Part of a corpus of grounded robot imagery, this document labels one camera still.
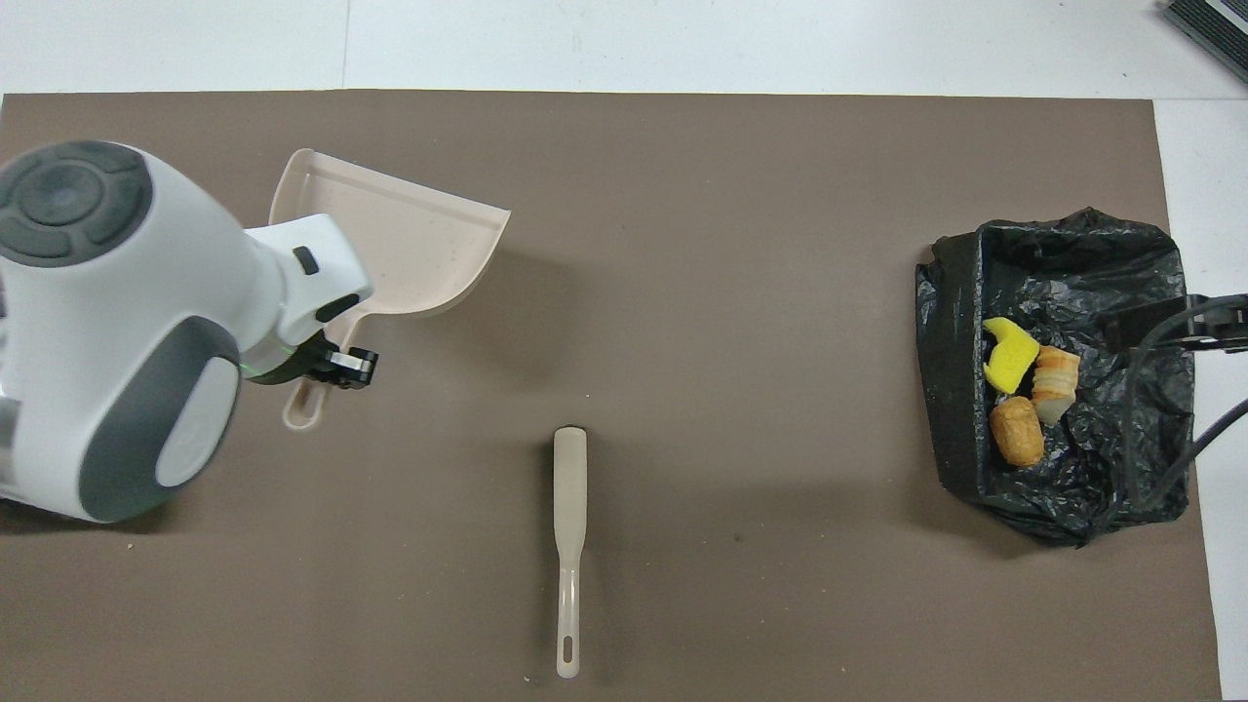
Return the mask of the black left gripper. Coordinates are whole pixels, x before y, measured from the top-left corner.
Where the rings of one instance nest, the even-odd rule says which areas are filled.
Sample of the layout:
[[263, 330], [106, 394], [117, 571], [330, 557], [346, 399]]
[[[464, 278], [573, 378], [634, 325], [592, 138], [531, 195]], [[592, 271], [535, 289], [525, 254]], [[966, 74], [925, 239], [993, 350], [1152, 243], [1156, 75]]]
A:
[[273, 336], [263, 339], [242, 355], [242, 376], [263, 386], [316, 378], [334, 388], [361, 390], [373, 382], [378, 363], [378, 353], [361, 347], [337, 349], [323, 331], [317, 331], [298, 346]]

